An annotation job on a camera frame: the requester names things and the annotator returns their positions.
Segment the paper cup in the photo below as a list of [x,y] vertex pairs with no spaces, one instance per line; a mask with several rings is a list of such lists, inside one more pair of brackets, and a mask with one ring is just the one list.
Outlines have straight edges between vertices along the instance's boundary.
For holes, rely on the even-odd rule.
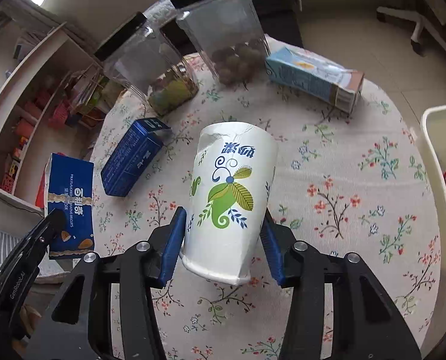
[[233,285],[251,279],[277,154],[273,137],[248,123],[217,123],[201,131],[180,252],[189,271]]

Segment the office chair leg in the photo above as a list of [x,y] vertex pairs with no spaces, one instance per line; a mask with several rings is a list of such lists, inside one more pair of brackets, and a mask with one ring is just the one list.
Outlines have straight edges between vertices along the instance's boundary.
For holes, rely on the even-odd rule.
[[403,9],[386,8],[386,7],[378,7],[376,11],[377,11],[377,19],[379,21],[385,21],[384,15],[388,15],[388,16],[398,17],[399,19],[410,20],[415,22],[415,27],[411,35],[411,45],[413,51],[416,52],[418,55],[420,56],[422,55],[422,47],[421,43],[419,42],[419,37],[424,28],[440,44],[443,50],[446,51],[446,42],[440,36],[440,33],[438,33],[437,29],[434,27],[433,24],[431,24],[431,22],[426,17],[419,14],[418,12],[406,11]]

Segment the round table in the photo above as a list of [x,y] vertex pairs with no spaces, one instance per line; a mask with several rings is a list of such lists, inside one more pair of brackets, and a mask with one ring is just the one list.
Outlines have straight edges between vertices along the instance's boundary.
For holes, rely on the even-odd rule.
[[[268,42],[272,51],[284,45]],[[437,215],[413,136],[386,93],[365,80],[362,98],[348,117],[264,75],[246,86],[220,86],[199,55],[186,58],[200,91],[162,118],[172,137],[125,198],[104,193],[100,171],[131,123],[155,114],[126,92],[104,121],[92,155],[96,252],[123,253],[169,223],[176,207],[188,204],[205,126],[251,123],[279,144],[268,203],[275,221],[322,253],[359,253],[421,345],[440,276]],[[272,279],[259,241],[251,274],[248,284],[224,285],[190,273],[178,261],[167,287],[152,291],[168,359],[276,358],[292,291]],[[322,357],[331,354],[333,337],[330,285],[325,299]],[[117,285],[112,302],[113,350],[122,357]]]

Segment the blue box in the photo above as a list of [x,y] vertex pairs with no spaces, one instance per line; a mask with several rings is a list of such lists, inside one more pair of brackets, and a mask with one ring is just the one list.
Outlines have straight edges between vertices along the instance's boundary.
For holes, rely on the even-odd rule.
[[349,114],[361,97],[364,74],[348,70],[314,52],[283,47],[266,58],[276,83],[301,89]]
[[101,171],[101,180],[107,195],[128,195],[163,147],[161,136],[170,130],[156,117],[133,122]]
[[95,249],[93,163],[52,153],[45,168],[45,215],[58,208],[66,228],[50,242],[51,259],[74,259]]

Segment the chair wheel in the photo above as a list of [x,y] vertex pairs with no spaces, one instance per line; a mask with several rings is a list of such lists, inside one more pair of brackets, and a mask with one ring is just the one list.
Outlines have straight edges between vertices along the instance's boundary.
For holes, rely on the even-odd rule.
[[386,23],[386,17],[384,13],[381,12],[376,12],[376,18],[378,21],[380,21],[381,23]]
[[423,48],[421,47],[421,43],[415,42],[414,40],[411,41],[411,46],[413,47],[413,51],[416,52],[419,56],[423,53]]

